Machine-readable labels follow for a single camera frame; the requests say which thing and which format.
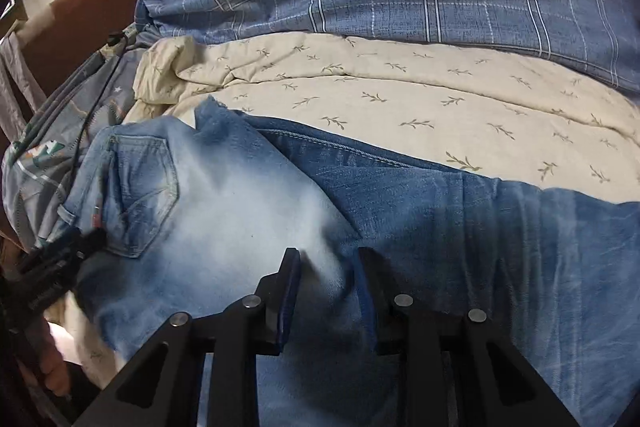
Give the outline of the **light blue denim jeans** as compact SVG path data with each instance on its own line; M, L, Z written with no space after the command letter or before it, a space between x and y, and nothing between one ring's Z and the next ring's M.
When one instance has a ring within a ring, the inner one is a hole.
M303 256L290 340L258 363L265 426L384 426L395 364L369 348L352 259L374 249L430 308L484 310L579 424L639 389L639 206L477 176L206 100L98 133L58 225L107 234L76 297L129 358L169 317L215 313Z

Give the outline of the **cream leaf-print quilt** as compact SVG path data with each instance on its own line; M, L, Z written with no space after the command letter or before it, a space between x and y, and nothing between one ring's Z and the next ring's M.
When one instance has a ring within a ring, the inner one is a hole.
M639 206L639 113L551 62L488 49L275 34L157 41L123 124L194 124L206 100L477 176Z

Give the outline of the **dark brown headboard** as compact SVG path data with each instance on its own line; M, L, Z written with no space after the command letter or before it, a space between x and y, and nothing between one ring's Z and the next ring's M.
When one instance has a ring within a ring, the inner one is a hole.
M134 21L137 0L54 0L17 29L25 62L45 95L110 35Z

